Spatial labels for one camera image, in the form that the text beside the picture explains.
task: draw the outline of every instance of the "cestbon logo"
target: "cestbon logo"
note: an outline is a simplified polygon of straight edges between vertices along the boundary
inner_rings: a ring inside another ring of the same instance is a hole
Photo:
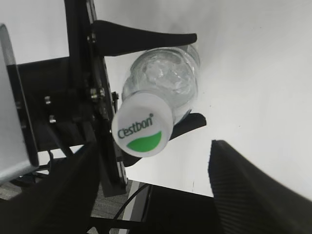
[[[123,128],[118,131],[118,137],[120,139],[124,139],[134,133],[141,131],[142,129],[148,128],[153,125],[153,114],[143,120],[142,122],[135,122],[128,128]],[[161,140],[161,131],[152,135],[140,137],[138,139],[134,139],[130,143],[127,144],[127,147],[133,151],[137,152],[148,152],[156,148],[156,146],[160,143]]]

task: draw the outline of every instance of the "plastic bottle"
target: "plastic bottle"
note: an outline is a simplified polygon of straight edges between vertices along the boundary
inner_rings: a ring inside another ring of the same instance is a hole
[[[197,97],[199,56],[191,45],[146,51],[130,68],[112,133],[125,152],[147,157],[167,145]]]

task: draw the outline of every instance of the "white wall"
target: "white wall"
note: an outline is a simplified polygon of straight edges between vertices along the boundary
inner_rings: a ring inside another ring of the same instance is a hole
[[[18,63],[68,55],[61,0],[0,2]],[[211,195],[210,142],[224,139],[273,178],[312,199],[312,2],[96,0],[99,19],[197,32],[202,60],[194,111],[208,126],[128,168],[130,179]],[[107,58],[121,91],[136,54]]]

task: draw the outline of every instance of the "bolt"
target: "bolt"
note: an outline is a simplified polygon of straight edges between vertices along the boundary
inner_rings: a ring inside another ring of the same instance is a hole
[[[97,41],[96,35],[94,33],[91,34],[92,43],[95,43]]]
[[[90,95],[92,100],[96,100],[98,98],[98,93],[96,88],[90,89]]]
[[[25,129],[27,127],[26,121],[24,119],[20,122],[20,126],[22,129]]]
[[[50,123],[56,123],[56,122],[57,122],[57,120],[55,119],[55,116],[54,116],[54,115],[50,115],[50,116],[49,116],[49,122],[50,122]]]
[[[21,109],[21,102],[20,102],[20,101],[15,102],[15,105],[16,105],[16,108],[17,108],[18,110]]]
[[[51,104],[51,97],[50,97],[50,96],[45,96],[45,97],[44,97],[44,101],[45,101],[45,104],[46,104],[46,105]]]
[[[101,88],[99,90],[99,94],[100,94],[101,97],[105,97],[105,93],[104,93],[104,89],[103,88]]]

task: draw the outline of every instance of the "black metal frame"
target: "black metal frame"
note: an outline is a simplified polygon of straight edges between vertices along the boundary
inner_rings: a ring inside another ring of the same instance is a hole
[[[111,123],[118,94],[110,91],[104,56],[196,41],[196,34],[173,35],[97,20],[93,0],[64,0],[69,57],[18,65],[38,151],[97,142],[105,196],[125,193],[125,166],[139,158],[114,142]],[[173,137],[206,125],[200,114],[175,127]]]

